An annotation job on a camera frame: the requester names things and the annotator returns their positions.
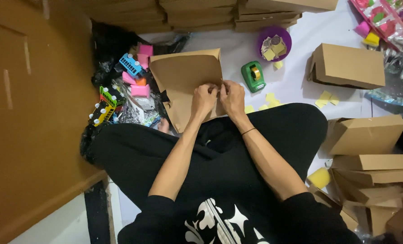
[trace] forearm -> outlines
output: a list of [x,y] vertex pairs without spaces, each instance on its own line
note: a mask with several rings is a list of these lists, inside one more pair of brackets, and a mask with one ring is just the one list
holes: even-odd
[[149,196],[159,195],[168,197],[173,201],[176,200],[188,173],[195,138],[202,120],[198,117],[191,118],[182,137],[179,138],[156,175],[152,188],[150,188]]
[[[242,133],[254,128],[247,115],[232,119]],[[302,192],[307,187],[296,171],[277,153],[274,147],[256,129],[243,135],[245,145],[259,173],[282,200]]]

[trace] purple bowl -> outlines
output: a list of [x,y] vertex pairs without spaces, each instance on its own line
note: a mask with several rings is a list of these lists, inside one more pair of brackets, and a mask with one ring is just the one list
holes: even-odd
[[269,36],[269,37],[274,37],[275,35],[278,35],[283,39],[284,44],[287,47],[287,51],[285,54],[280,55],[278,58],[271,60],[270,62],[278,62],[287,57],[289,52],[291,51],[292,48],[292,38],[291,35],[289,34],[286,29],[278,27],[278,26],[271,26],[271,27],[266,27],[260,32],[259,39],[258,39],[258,53],[260,56],[263,58],[263,55],[260,51],[263,45],[263,41]]

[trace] zipper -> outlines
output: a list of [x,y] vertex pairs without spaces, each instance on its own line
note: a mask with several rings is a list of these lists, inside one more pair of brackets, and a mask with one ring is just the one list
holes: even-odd
[[231,244],[236,244],[236,242],[234,241],[233,237],[231,236],[230,232],[228,231],[228,229],[226,228],[226,225],[224,225],[224,222],[222,219],[220,219],[220,215],[218,214],[217,210],[215,209],[214,205],[212,204],[211,200],[208,199],[206,200],[206,202],[208,203],[209,208],[211,209],[212,213],[214,213],[215,218],[218,220],[218,223],[221,226],[221,229],[223,229],[224,233],[227,236],[227,239],[229,239]]

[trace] tape roll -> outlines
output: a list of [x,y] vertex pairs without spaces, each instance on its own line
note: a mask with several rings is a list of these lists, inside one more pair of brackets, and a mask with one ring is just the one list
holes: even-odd
[[251,68],[251,76],[252,76],[255,80],[260,79],[260,71],[259,71],[259,69],[256,68],[256,67]]

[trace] toy bus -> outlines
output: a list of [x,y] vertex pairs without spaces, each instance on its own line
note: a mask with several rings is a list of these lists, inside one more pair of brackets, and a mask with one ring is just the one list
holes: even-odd
[[115,108],[106,101],[101,100],[95,105],[96,109],[89,115],[89,123],[98,126],[104,121],[108,121],[114,113]]
[[124,94],[119,91],[117,86],[101,86],[99,91],[107,102],[114,108],[122,106],[125,103]]
[[132,54],[125,53],[119,62],[128,70],[128,74],[135,79],[142,78],[146,71],[141,67],[140,62],[135,61]]

